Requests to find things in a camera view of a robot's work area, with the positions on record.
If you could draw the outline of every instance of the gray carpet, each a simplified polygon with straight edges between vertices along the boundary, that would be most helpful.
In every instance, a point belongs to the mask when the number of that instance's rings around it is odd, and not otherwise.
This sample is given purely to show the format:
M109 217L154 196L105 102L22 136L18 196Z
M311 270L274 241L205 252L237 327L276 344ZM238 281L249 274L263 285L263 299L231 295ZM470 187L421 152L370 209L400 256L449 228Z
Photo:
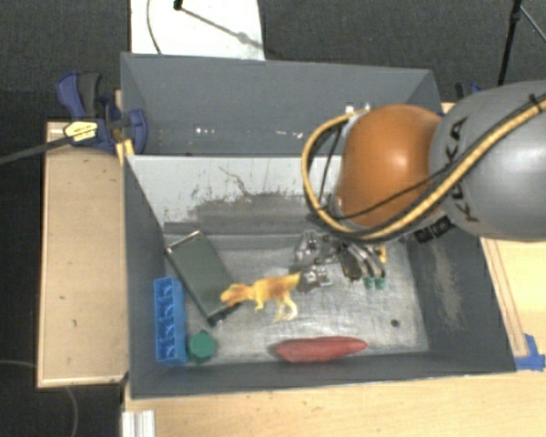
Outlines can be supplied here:
M429 68L444 100L458 81L495 86L511 10L511 0L258 1L268 58ZM39 143L46 120L66 115L53 88L64 73L96 70L103 89L119 86L128 2L0 0L0 154ZM546 34L546 0L523 2ZM538 78L546 47L522 19L507 82ZM41 158L0 168L0 359L35 358L40 200ZM32 384L29 371L0 369L0 436L70 434L66 395ZM77 435L117 434L118 388L77 393Z

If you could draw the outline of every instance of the white bracket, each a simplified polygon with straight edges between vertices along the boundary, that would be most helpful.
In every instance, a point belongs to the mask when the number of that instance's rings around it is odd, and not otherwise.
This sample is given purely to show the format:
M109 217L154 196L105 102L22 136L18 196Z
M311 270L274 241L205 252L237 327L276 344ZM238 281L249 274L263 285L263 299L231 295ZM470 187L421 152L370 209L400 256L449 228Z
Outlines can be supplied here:
M156 413L144 412L121 413L122 437L156 437Z

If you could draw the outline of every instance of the green small object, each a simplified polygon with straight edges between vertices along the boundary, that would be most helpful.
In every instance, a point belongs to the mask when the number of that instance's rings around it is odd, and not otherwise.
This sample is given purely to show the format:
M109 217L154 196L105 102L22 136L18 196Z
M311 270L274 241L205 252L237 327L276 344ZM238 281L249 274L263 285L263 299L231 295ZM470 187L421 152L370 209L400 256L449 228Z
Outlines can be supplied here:
M204 330L188 340L188 354L196 364L208 361L215 354L216 349L217 342Z
M382 290L386 285L386 279L384 277L376 277L374 283L376 285L376 290Z
M364 277L364 286L367 289L371 289L373 284L374 284L374 277L370 277L370 276Z

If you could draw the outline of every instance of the wooden table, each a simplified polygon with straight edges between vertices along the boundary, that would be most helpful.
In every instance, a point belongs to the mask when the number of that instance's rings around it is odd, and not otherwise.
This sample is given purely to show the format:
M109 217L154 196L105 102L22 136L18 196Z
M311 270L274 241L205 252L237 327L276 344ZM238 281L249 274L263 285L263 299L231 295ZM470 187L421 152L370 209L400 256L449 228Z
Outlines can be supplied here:
M49 125L49 139L57 130ZM119 163L64 147L48 154L45 172L38 386L120 381L127 322ZM546 243L484 246L512 346L523 348L523 329L546 354ZM546 436L546 371L144 401L127 390L124 405L154 410L159 437Z

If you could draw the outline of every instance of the gray bin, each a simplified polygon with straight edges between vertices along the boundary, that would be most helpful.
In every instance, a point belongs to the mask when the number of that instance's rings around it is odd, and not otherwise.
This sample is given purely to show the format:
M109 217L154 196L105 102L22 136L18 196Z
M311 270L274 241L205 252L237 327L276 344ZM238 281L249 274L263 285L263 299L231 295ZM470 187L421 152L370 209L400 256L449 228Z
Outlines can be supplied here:
M331 287L292 292L295 320L274 324L274 305L256 314L245 303L211 330L212 361L159 364L153 280L173 274L167 244L203 230L238 281L287 269L309 228L298 154L313 128L345 103L437 111L440 101L425 70L133 55L122 57L122 91L124 109L144 108L151 132L146 154L129 158L125 174L134 398L515 370L479 240L460 229L424 244L391 242L384 290L351 284L334 269ZM314 164L312 183L323 165ZM329 188L338 167L335 157ZM189 299L187 315L189 333L208 329ZM307 365L269 352L279 340L330 334L357 336L369 348Z

